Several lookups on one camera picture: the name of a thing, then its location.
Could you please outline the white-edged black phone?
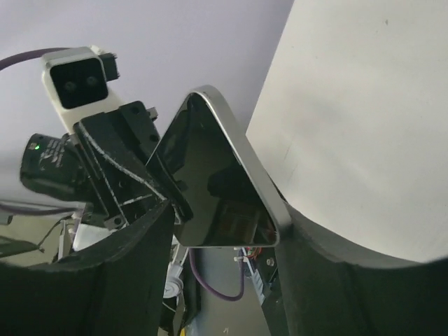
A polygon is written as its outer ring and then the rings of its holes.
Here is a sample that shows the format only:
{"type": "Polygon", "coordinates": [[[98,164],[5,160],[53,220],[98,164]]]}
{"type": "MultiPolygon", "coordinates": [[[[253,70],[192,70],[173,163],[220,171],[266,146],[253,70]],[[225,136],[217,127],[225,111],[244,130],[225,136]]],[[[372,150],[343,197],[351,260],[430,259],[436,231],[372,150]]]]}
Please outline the white-edged black phone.
{"type": "Polygon", "coordinates": [[[291,217],[222,93],[191,90],[147,162],[190,248],[273,247],[291,217]]]}

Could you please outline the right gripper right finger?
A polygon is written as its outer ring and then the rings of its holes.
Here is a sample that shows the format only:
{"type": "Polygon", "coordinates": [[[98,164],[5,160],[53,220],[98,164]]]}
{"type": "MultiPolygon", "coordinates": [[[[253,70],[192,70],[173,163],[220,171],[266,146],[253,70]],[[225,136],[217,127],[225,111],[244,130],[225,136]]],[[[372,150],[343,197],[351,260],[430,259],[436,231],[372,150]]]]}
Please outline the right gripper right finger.
{"type": "Polygon", "coordinates": [[[290,334],[447,334],[446,259],[395,258],[288,212],[276,261],[290,334]]]}

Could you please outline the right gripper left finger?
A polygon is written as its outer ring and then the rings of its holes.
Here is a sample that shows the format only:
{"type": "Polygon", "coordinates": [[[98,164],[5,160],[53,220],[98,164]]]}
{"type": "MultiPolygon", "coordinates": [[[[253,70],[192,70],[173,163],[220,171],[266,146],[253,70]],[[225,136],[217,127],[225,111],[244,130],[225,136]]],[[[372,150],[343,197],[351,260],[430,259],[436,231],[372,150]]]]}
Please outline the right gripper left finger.
{"type": "Polygon", "coordinates": [[[156,335],[174,210],[133,224],[52,264],[1,264],[2,335],[156,335]]]}

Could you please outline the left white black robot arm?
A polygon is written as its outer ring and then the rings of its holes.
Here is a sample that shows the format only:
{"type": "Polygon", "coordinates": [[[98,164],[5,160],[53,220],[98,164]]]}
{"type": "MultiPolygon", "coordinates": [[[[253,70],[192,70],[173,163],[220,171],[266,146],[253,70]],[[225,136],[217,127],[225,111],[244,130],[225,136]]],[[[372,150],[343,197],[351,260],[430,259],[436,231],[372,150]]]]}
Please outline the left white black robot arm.
{"type": "Polygon", "coordinates": [[[81,202],[84,223],[118,229],[158,209],[165,200],[175,223],[193,217],[181,184],[155,152],[155,110],[140,101],[98,113],[58,139],[34,134],[22,156],[20,181],[35,193],[81,202]]]}

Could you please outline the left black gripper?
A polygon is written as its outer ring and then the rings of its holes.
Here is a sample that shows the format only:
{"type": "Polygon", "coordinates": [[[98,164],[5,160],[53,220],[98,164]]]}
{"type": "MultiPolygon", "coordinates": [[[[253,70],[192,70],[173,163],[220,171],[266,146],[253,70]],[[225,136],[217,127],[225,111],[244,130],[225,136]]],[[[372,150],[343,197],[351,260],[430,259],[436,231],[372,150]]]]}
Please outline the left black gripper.
{"type": "Polygon", "coordinates": [[[154,151],[159,134],[142,102],[85,117],[73,130],[78,156],[93,187],[84,221],[118,229],[158,210],[165,200],[170,200],[180,220],[193,217],[190,205],[154,151]]]}

